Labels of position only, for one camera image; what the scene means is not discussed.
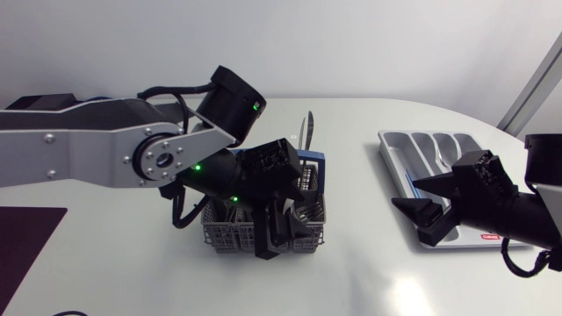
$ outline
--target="dish rack basket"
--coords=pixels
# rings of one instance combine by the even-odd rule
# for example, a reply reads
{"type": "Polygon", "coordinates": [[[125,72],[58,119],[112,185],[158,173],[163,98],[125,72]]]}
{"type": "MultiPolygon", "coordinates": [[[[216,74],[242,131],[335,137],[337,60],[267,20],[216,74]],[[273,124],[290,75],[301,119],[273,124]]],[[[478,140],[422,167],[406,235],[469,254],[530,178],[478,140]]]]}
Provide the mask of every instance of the dish rack basket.
{"type": "MultiPolygon", "coordinates": [[[[306,161],[302,176],[295,180],[304,201],[295,201],[295,209],[301,206],[320,204],[323,213],[319,218],[308,221],[305,226],[312,232],[310,238],[288,241],[276,248],[278,253],[313,253],[324,243],[324,224],[326,223],[326,204],[324,201],[324,182],[326,163],[323,153],[297,150],[301,162],[306,161]]],[[[251,214],[234,208],[232,217],[218,221],[217,206],[210,200],[203,209],[201,224],[205,243],[211,245],[219,254],[254,253],[254,223],[251,214]]]]}

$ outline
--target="red label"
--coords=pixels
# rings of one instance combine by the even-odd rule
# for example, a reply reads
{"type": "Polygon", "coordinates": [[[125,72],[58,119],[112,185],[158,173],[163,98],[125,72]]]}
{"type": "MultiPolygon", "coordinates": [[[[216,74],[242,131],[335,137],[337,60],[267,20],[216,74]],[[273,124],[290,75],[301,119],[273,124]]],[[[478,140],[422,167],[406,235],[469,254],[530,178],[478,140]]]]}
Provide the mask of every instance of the red label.
{"type": "Polygon", "coordinates": [[[493,233],[483,233],[482,235],[480,235],[480,237],[482,237],[482,239],[485,239],[487,241],[498,241],[501,239],[499,235],[493,233]]]}

